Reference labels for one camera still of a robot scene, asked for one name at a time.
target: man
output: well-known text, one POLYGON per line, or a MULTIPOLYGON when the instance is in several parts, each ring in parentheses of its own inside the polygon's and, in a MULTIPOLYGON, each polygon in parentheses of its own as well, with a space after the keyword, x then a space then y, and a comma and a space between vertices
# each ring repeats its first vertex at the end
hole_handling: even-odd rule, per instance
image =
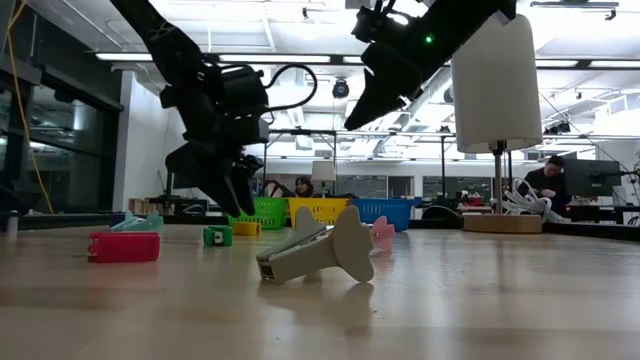
MULTIPOLYGON (((547 160, 547 164, 543 168, 530 171, 524 178, 536 195, 551 199, 551 210, 562 216, 566 214, 565 206, 571 201, 571 196, 567 194, 567 186, 562 173, 563 168, 564 160, 560 156, 554 155, 547 160)), ((521 184, 518 192, 523 196, 528 194, 527 185, 521 184)))

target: person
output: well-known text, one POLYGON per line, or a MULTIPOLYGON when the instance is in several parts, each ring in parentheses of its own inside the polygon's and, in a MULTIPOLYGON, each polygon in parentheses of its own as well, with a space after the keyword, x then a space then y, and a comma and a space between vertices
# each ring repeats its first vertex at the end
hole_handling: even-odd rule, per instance
MULTIPOLYGON (((564 160, 554 155, 547 160, 543 168, 530 171, 524 179, 531 185, 536 195, 551 199, 551 210, 564 216, 565 207, 571 201, 571 196, 567 193, 562 169, 564 169, 564 160)), ((524 196, 529 193, 529 189, 522 183, 518 187, 518 192, 524 196)))
POLYGON ((312 197, 313 196, 313 184, 306 176, 300 176, 296 179, 296 196, 297 197, 312 197))

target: woman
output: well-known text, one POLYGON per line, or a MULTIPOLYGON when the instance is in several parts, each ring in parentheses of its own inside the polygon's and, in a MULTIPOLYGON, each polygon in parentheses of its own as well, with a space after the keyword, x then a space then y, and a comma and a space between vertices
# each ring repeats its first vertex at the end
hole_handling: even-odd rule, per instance
POLYGON ((296 196, 311 197, 313 196, 313 184, 306 176, 300 176, 296 179, 296 196))

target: red toy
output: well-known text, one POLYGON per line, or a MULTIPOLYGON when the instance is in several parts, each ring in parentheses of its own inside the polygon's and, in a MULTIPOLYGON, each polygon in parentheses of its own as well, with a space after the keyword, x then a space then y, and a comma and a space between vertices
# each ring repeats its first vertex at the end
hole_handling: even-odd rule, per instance
POLYGON ((386 252, 391 252, 391 240, 396 234, 396 230, 391 224, 387 224, 387 217, 380 216, 371 226, 371 237, 373 244, 386 252))
POLYGON ((93 233, 89 235, 89 262, 156 261, 160 255, 160 236, 152 232, 93 233))

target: yellow basket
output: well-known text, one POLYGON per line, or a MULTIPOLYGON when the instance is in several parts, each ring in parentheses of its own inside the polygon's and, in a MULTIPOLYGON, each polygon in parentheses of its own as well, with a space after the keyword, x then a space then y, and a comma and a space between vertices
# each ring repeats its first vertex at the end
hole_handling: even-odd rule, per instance
POLYGON ((348 201, 349 199, 290 198, 291 225, 296 226, 296 211, 302 206, 308 207, 317 221, 334 225, 338 215, 347 207, 348 201))

